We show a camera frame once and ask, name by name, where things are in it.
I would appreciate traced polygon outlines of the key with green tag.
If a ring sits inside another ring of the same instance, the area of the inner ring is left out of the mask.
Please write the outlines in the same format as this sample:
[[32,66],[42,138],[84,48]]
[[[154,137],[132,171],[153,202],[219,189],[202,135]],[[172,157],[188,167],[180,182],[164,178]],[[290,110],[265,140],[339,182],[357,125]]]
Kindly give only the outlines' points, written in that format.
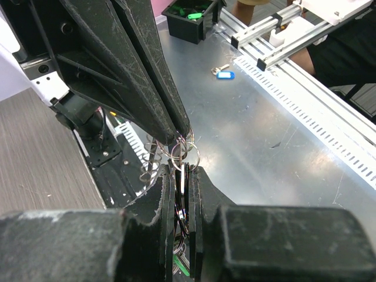
[[173,255],[173,274],[183,273],[185,276],[190,276],[190,263],[184,254]]

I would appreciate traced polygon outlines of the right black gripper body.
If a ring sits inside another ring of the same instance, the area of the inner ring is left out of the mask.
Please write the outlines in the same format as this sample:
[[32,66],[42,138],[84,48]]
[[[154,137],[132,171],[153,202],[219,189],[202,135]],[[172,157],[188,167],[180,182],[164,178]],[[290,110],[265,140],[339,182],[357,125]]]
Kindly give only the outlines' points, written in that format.
[[28,1],[1,1],[1,96],[33,89],[63,97],[69,88],[48,54]]

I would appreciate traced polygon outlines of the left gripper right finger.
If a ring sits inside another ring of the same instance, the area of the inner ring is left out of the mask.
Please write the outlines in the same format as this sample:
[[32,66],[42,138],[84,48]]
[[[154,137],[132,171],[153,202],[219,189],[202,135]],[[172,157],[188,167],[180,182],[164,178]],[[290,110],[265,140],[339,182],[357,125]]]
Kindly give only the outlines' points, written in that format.
[[202,167],[187,202],[195,281],[375,280],[375,251],[347,210],[236,205]]

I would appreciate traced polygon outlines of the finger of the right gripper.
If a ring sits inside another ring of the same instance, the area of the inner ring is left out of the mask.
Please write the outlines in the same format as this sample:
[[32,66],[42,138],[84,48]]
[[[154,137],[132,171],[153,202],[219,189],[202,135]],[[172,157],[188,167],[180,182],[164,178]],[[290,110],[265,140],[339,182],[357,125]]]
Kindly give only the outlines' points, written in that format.
[[30,1],[58,74],[76,95],[135,122],[164,145],[176,132],[113,1]]
[[187,137],[190,121],[164,57],[150,1],[113,1],[116,13],[171,119],[174,132]]

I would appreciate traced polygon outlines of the metal disc with keyrings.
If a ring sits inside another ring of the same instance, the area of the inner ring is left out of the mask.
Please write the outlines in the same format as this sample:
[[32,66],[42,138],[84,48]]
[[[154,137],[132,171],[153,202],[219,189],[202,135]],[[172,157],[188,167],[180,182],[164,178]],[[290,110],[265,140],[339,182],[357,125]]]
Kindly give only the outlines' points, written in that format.
[[194,133],[190,129],[187,137],[179,136],[171,149],[166,149],[160,142],[150,135],[146,136],[144,149],[141,153],[139,180],[149,188],[156,178],[157,171],[162,164],[163,157],[167,157],[172,168],[170,169],[174,186],[174,212],[175,222],[173,247],[174,254],[186,256],[186,242],[189,238],[189,204],[188,204],[188,182],[189,173],[200,163],[200,152],[194,144]]

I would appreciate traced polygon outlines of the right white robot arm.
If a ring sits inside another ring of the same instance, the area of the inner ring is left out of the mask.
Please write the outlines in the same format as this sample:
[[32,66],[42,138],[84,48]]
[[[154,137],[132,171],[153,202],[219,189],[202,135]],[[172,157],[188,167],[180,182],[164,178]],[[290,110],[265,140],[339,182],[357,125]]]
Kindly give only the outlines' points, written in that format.
[[39,85],[56,73],[66,85],[46,101],[83,139],[105,139],[99,108],[165,146],[192,135],[150,1],[2,1],[1,12],[27,77]]

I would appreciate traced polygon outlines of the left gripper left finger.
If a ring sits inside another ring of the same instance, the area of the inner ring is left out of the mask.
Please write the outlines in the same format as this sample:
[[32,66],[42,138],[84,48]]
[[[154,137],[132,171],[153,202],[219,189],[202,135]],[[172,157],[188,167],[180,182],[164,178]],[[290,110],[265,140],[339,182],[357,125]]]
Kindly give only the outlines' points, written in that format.
[[162,166],[124,209],[1,217],[2,281],[171,281],[174,184]]

